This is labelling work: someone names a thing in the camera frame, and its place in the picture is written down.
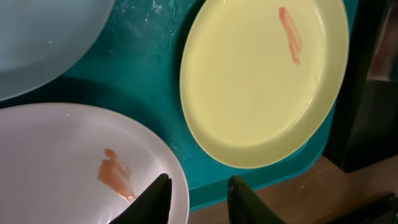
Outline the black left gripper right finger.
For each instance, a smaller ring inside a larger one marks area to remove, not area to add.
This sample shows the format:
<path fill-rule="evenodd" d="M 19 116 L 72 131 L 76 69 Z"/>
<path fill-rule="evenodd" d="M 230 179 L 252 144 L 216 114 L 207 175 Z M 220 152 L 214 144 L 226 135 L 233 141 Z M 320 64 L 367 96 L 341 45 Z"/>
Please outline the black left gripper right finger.
<path fill-rule="evenodd" d="M 228 180 L 227 204 L 230 224 L 285 224 L 240 176 Z"/>

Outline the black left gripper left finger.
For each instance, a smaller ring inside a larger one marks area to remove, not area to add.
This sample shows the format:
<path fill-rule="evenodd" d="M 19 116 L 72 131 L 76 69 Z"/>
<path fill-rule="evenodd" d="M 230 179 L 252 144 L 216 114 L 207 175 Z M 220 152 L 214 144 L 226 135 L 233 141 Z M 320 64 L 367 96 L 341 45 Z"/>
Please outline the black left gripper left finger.
<path fill-rule="evenodd" d="M 109 224 L 168 224 L 172 179 L 160 174 L 130 206 Z"/>

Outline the yellow plate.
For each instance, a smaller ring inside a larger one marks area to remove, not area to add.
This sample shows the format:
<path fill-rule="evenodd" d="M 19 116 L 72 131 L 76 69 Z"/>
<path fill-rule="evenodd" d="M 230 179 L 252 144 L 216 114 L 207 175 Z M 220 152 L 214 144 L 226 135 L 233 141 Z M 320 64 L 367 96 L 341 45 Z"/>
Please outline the yellow plate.
<path fill-rule="evenodd" d="M 180 67 L 189 130 L 231 167 L 285 159 L 330 112 L 348 49 L 342 0 L 205 1 Z"/>

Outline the light blue plate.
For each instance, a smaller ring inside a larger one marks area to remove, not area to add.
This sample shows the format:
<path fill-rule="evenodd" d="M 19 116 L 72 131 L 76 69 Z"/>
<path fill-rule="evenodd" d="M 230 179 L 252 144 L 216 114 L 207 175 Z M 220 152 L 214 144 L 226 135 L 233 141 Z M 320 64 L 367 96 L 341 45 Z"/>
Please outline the light blue plate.
<path fill-rule="evenodd" d="M 114 0 L 1 0 L 1 99 L 30 92 L 94 44 Z"/>

